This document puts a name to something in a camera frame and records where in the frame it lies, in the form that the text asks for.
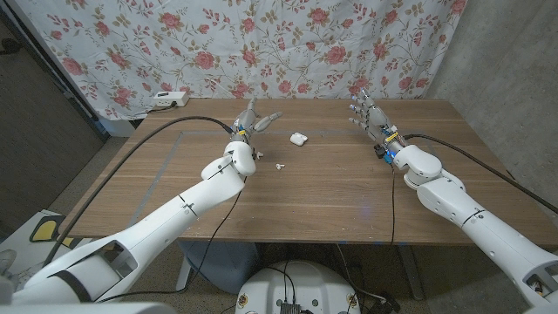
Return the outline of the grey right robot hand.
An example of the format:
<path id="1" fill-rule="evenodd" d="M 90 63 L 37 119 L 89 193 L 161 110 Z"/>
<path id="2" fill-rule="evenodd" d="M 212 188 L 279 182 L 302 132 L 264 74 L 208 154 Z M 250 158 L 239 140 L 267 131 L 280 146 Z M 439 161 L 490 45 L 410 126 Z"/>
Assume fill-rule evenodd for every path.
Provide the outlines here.
<path id="1" fill-rule="evenodd" d="M 371 95 L 362 88 L 357 95 L 353 95 L 354 104 L 350 109 L 357 118 L 349 118 L 349 121 L 362 129 L 368 136 L 387 152 L 397 154 L 407 146 L 405 139 L 398 133 L 383 110 L 377 106 Z"/>

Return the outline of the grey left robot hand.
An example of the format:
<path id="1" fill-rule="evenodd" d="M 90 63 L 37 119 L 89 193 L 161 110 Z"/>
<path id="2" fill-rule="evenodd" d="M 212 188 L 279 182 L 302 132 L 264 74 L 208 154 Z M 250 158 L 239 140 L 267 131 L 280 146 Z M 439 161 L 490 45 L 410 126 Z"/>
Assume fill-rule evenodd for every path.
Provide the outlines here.
<path id="1" fill-rule="evenodd" d="M 249 101 L 247 109 L 237 116 L 231 126 L 233 131 L 231 134 L 232 141 L 242 141 L 248 144 L 253 133 L 263 132 L 273 121 L 282 117 L 282 112 L 277 112 L 262 118 L 255 111 L 256 101 L 257 98 L 253 97 Z"/>

